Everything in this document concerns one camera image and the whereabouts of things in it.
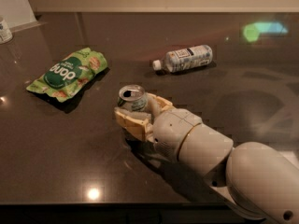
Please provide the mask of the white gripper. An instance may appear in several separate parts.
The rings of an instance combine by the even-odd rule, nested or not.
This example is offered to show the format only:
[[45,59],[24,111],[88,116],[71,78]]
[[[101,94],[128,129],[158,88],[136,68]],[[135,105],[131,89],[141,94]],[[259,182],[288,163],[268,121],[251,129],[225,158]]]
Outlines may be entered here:
[[161,96],[149,92],[147,95],[148,110],[151,114],[115,107],[116,121],[133,138],[145,142],[152,137],[152,115],[155,119],[153,124],[154,149],[168,160],[176,162],[185,138],[203,121],[187,109],[174,108],[170,101]]

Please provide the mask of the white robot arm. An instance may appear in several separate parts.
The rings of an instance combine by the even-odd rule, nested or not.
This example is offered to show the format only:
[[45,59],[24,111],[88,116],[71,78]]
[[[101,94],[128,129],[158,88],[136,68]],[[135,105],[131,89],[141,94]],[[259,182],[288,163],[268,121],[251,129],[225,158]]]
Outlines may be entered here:
[[190,168],[238,214],[299,224],[299,169],[275,149],[235,146],[200,117],[151,93],[121,93],[114,112],[133,138]]

